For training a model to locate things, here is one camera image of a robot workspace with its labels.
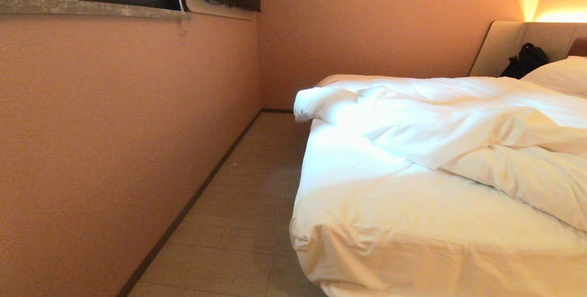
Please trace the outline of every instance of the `mattress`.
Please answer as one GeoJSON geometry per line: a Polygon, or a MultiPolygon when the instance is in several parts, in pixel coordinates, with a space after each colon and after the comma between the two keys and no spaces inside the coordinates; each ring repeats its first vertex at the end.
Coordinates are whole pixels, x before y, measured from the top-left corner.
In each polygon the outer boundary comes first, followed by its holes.
{"type": "MultiPolygon", "coordinates": [[[[498,98],[465,78],[425,83],[338,76],[323,86],[405,87],[436,103],[487,105],[498,98]]],[[[540,107],[563,126],[585,127],[585,100],[517,80],[504,83],[509,103],[540,107]]],[[[321,119],[312,123],[290,232],[302,270],[330,297],[587,292],[584,231],[487,184],[416,164],[348,126],[321,119]]]]}

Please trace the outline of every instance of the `white bed sheet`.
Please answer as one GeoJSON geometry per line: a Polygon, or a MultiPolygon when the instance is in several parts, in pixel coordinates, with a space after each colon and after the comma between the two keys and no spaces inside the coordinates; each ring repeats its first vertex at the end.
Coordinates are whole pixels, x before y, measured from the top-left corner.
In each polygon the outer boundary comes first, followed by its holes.
{"type": "MultiPolygon", "coordinates": [[[[553,105],[552,118],[565,125],[558,111],[553,105]]],[[[291,237],[304,273],[331,297],[587,292],[585,232],[321,120],[308,139],[291,237]]]]}

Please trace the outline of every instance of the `floor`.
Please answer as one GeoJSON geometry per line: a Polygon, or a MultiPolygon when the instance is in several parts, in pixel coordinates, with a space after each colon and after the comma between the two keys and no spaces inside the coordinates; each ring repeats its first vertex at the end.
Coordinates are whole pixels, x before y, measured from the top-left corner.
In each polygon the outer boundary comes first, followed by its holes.
{"type": "Polygon", "coordinates": [[[324,297],[288,233],[309,129],[262,113],[130,297],[324,297]]]}

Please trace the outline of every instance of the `baseboard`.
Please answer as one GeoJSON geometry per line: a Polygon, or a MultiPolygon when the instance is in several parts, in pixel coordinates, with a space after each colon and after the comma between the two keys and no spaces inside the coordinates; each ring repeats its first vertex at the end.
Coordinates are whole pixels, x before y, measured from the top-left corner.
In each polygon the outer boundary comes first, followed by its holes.
{"type": "Polygon", "coordinates": [[[281,114],[293,114],[294,111],[292,109],[269,109],[263,108],[261,109],[262,112],[265,113],[281,113],[281,114]]]}
{"type": "Polygon", "coordinates": [[[251,128],[251,126],[253,125],[253,123],[255,123],[256,119],[264,111],[271,112],[271,113],[280,113],[281,112],[281,111],[273,111],[273,110],[261,109],[255,115],[255,117],[251,120],[251,123],[249,123],[247,125],[247,127],[243,130],[243,132],[238,136],[237,140],[235,140],[235,142],[233,143],[233,145],[231,145],[231,147],[228,149],[228,151],[224,154],[224,156],[222,157],[222,159],[220,160],[220,162],[218,162],[218,164],[216,164],[216,166],[214,167],[214,169],[212,170],[212,172],[210,172],[210,174],[208,175],[208,177],[206,178],[206,180],[204,181],[204,183],[201,184],[201,186],[195,192],[194,196],[191,197],[191,199],[189,199],[189,202],[187,203],[187,205],[185,205],[185,207],[178,214],[178,216],[176,217],[176,219],[172,222],[172,224],[170,224],[170,226],[168,227],[167,231],[165,231],[165,233],[163,234],[163,236],[161,236],[161,238],[159,239],[159,241],[157,241],[157,244],[153,247],[153,249],[151,249],[151,251],[149,251],[149,254],[147,254],[147,257],[145,257],[143,259],[143,261],[141,262],[141,264],[137,267],[137,269],[134,270],[133,274],[130,276],[130,278],[128,279],[128,281],[124,284],[124,286],[122,287],[122,289],[120,289],[117,297],[127,297],[130,294],[130,291],[134,288],[134,286],[140,280],[141,276],[143,276],[143,274],[145,273],[145,271],[147,270],[147,268],[149,267],[149,265],[151,265],[151,262],[153,262],[153,260],[155,259],[155,257],[157,257],[157,254],[159,253],[159,251],[161,251],[161,249],[163,248],[163,246],[165,245],[165,243],[167,242],[167,240],[172,236],[173,232],[177,229],[177,227],[179,226],[179,224],[185,218],[185,216],[187,215],[187,213],[189,212],[189,210],[191,209],[191,207],[194,205],[195,201],[197,201],[197,199],[199,198],[199,196],[204,192],[204,190],[206,189],[206,187],[208,187],[208,184],[212,181],[212,178],[214,178],[214,176],[216,175],[216,173],[218,173],[218,170],[220,170],[220,168],[222,167],[222,164],[224,164],[224,162],[228,159],[228,157],[233,152],[233,150],[236,148],[236,146],[238,145],[238,143],[241,142],[241,139],[243,139],[243,137],[245,136],[245,134],[247,134],[248,130],[251,128]]]}

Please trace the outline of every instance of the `bed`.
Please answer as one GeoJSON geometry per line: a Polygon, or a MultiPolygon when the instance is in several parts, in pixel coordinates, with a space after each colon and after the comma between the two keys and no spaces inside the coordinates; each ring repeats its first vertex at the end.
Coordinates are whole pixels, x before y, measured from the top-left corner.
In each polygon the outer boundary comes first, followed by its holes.
{"type": "Polygon", "coordinates": [[[298,93],[306,276],[330,297],[587,295],[581,50],[521,80],[335,75],[298,93]]]}

